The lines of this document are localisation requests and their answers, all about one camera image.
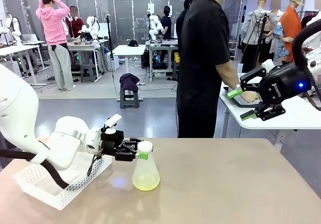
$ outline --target black cap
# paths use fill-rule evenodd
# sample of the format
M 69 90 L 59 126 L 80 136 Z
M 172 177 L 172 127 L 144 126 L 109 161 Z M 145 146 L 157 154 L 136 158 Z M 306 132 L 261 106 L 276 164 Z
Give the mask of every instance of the black cap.
M 128 47 L 138 47 L 138 42 L 136 40 L 131 40 Z
M 171 11 L 171 8 L 170 8 L 169 6 L 165 6 L 165 7 L 164 7 L 164 11 L 169 11 L 169 12 L 170 12 L 170 11 Z

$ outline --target white plastic basket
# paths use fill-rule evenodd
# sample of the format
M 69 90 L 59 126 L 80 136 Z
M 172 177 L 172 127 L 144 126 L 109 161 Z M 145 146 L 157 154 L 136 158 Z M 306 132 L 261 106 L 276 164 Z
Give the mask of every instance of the white plastic basket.
M 111 164 L 111 157 L 103 156 L 95 162 L 87 177 L 92 157 L 88 153 L 77 153 L 72 165 L 67 170 L 59 171 L 62 179 L 70 184 L 66 189 L 60 188 L 41 165 L 31 164 L 14 178 L 23 192 L 62 210 Z

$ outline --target glass wall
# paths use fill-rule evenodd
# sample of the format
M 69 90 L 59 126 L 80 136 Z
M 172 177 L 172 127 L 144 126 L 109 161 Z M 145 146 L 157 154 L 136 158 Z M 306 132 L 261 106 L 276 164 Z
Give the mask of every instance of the glass wall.
M 67 6 L 77 6 L 79 17 L 86 24 L 88 16 L 98 16 L 99 22 L 105 22 L 110 15 L 110 28 L 113 47 L 127 44 L 127 40 L 136 39 L 144 44 L 149 39 L 147 8 L 154 4 L 154 14 L 164 16 L 164 6 L 172 6 L 172 37 L 177 17 L 184 9 L 184 0 L 62 0 Z M 35 11 L 39 0 L 4 0 L 6 14 L 13 14 L 21 22 L 23 34 L 35 33 L 44 40 L 43 28 Z M 230 30 L 238 23 L 241 0 L 224 0 L 221 2 L 230 21 Z

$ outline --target floor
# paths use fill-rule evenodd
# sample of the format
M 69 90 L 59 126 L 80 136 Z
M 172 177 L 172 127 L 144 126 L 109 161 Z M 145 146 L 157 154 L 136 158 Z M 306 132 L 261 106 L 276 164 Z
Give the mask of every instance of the floor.
M 136 60 L 135 65 L 131 65 L 129 72 L 136 75 L 140 82 L 145 82 L 146 86 L 140 87 L 139 97 L 176 97 L 177 82 L 168 81 L 167 79 L 154 78 L 153 82 L 149 81 L 149 70 L 141 68 L 141 60 Z M 122 65 L 118 70 L 105 72 L 97 83 L 82 83 L 79 79 L 75 82 L 76 88 L 72 91 L 61 92 L 56 87 L 55 81 L 46 81 L 53 75 L 52 67 L 36 75 L 37 83 L 45 83 L 46 87 L 34 87 L 39 99 L 98 99 L 98 98 L 118 98 L 120 90 L 119 78 L 126 73 L 126 66 Z M 26 78 L 28 83 L 32 83 L 31 77 Z
M 108 117 L 118 113 L 123 118 L 117 129 L 126 137 L 176 138 L 175 98 L 147 98 L 138 109 L 120 109 L 114 99 L 65 99 L 40 100 L 36 122 L 37 137 L 48 136 L 56 121 L 63 116 L 83 119 L 88 127 L 101 127 Z M 223 125 L 224 107 L 218 106 L 215 138 L 219 138 Z M 230 118 L 228 138 L 266 138 L 274 140 L 274 132 L 240 129 Z M 301 174 L 312 189 L 321 197 L 321 139 L 320 131 L 298 131 L 289 134 L 282 148 L 282 155 Z

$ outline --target yellow liquid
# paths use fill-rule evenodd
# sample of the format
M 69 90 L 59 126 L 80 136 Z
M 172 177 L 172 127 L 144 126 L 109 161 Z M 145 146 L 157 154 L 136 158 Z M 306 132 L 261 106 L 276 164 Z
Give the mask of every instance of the yellow liquid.
M 150 174 L 144 174 L 133 179 L 133 185 L 142 191 L 149 191 L 155 189 L 160 182 L 160 178 Z

